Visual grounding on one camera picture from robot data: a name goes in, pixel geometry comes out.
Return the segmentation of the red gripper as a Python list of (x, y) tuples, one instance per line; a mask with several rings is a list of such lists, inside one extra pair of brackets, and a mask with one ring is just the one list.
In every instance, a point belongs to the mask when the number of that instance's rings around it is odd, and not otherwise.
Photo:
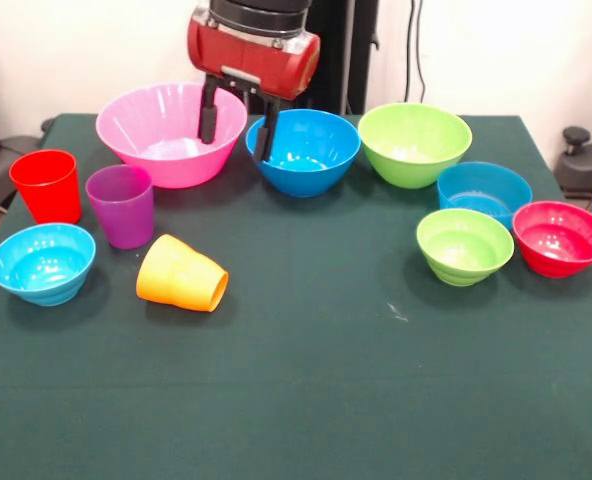
[(254, 159), (269, 160), (281, 99), (293, 100), (308, 87), (316, 70), (320, 38), (307, 31), (280, 40), (235, 31), (222, 24), (190, 20), (187, 34), (189, 58), (205, 73), (199, 112), (198, 138), (211, 144), (215, 138), (218, 87), (249, 87), (265, 94), (264, 121), (258, 129)]

